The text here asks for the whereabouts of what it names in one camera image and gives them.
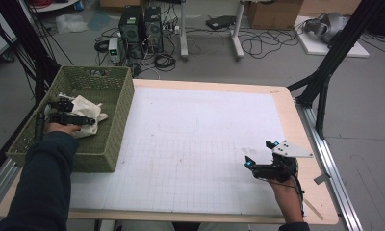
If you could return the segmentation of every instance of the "electronic device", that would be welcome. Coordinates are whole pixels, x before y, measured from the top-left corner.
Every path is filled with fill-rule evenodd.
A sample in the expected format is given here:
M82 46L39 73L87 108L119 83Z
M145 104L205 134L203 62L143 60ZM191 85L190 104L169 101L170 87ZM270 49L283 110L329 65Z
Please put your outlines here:
M109 56L114 64L119 64L121 60L118 47L118 38L109 38Z
M245 166L252 171L253 177L256 179L277 180L285 182L291 176L297 174L297 160L295 157L313 157L313 154L303 150L287 141L271 142L266 141L267 148L272 150L271 165L256 165L255 161L245 156Z
M205 22L207 26L209 26L211 29L219 30L221 28L235 25L236 20L237 20L236 16L220 16L216 18L211 18Z
M339 13L322 13L318 18L307 20L304 25L305 32L313 32L327 44L333 42L348 23L348 18Z
M148 7L144 12L145 28L149 38L148 46L157 53L164 50L161 13L160 7Z
M141 6L125 6L118 23L126 56L141 59L147 49L147 36Z

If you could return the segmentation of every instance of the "person's hand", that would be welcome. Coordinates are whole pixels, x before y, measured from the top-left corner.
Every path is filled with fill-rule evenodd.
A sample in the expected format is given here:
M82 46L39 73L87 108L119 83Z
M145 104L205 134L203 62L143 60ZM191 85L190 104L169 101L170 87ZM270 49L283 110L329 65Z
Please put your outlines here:
M47 132L50 133L50 132L60 131L60 132L72 134L72 132L79 131L79 130L81 130L81 126L77 126L77 125L66 125L65 126L65 125L61 125L59 123L49 123Z
M269 184L273 188L274 197L286 223L304 222L293 179L291 178L283 183L269 180Z

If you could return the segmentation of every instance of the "robotic hand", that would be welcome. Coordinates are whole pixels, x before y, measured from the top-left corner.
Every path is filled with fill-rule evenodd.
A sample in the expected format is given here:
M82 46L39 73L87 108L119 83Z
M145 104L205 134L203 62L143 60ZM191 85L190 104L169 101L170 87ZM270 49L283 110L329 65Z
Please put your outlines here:
M82 115L70 114L73 109L73 103L66 98L60 98L59 101L50 102L49 106L57 112L49 115L50 123L59 123L61 125L93 125L96 120ZM34 141L40 141L43 137L45 127L45 109L37 114Z
M267 148L272 149L279 145L279 142L267 141ZM297 174L297 160L294 157L284 157L272 152L273 161L271 165L256 165L256 162L245 156L244 166L252 171L256 179L277 180L282 183L292 175Z

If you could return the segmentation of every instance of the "dark sleeve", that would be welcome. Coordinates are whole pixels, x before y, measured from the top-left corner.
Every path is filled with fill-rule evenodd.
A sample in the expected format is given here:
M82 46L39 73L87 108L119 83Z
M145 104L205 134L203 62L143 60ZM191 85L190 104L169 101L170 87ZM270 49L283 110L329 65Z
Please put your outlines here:
M306 222L289 223L279 227L279 231L310 231L309 224Z
M64 132L48 133L31 146L1 231L66 230L77 148L78 142Z

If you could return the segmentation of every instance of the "green basket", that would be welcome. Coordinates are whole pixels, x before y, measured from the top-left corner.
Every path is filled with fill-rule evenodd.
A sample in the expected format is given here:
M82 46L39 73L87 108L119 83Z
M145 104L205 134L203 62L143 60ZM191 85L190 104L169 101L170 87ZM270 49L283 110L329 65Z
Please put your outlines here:
M78 140L80 146L74 158L74 171L115 171L135 92L130 69L127 67L62 66L51 88L6 155L19 167L24 166L25 154L34 142L36 114L55 99L59 92L72 97L82 95L95 104L102 103L102 113L109 116L98 124L96 135Z

